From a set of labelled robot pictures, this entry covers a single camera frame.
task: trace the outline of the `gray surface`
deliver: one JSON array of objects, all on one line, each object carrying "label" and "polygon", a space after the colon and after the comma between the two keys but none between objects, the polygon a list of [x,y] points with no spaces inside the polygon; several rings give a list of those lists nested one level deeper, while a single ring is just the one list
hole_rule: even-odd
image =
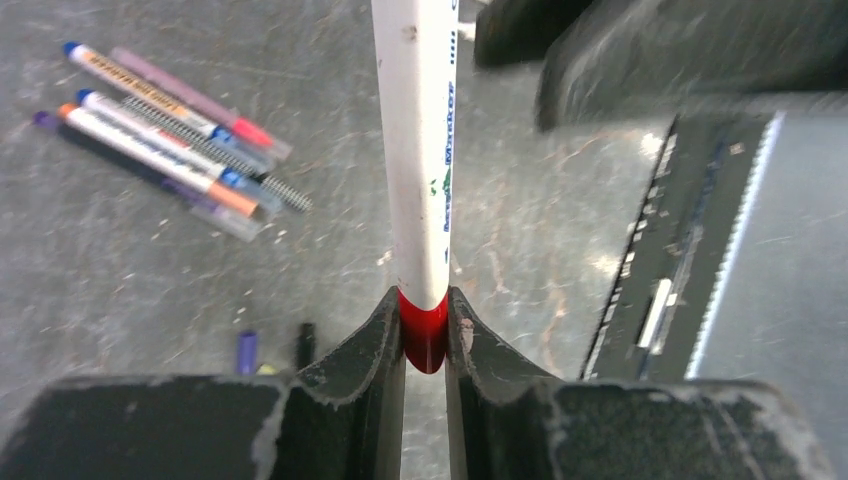
[{"label": "gray surface", "polygon": [[[79,88],[108,91],[63,59],[68,40],[129,46],[269,126],[295,147],[278,173],[317,210],[247,246],[28,127]],[[535,75],[472,74],[469,46],[453,282],[531,360],[576,377],[662,129],[540,138]],[[0,438],[55,378],[231,371],[245,327],[286,367],[297,323],[317,323],[326,351],[364,321],[392,278],[374,64],[367,0],[0,3]],[[443,377],[413,370],[403,478],[448,478]]]},{"label": "gray surface", "polygon": [[765,380],[798,403],[848,477],[848,148],[844,118],[787,117],[699,376]]}]

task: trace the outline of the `gray table surface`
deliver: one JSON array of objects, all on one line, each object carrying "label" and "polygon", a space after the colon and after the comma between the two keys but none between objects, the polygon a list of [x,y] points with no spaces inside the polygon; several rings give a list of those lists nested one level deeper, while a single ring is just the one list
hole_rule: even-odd
[{"label": "gray table surface", "polygon": [[[295,147],[277,172],[316,210],[244,244],[31,127],[79,88],[110,91],[64,59],[69,40],[129,46],[269,127]],[[326,351],[368,317],[393,266],[373,48],[367,0],[0,0],[0,441],[53,379],[231,371],[248,327],[285,368],[298,323]],[[475,73],[468,42],[459,87],[452,282],[574,378],[664,125],[541,137],[535,74]],[[448,478],[443,392],[442,373],[409,369],[405,479]]]}]

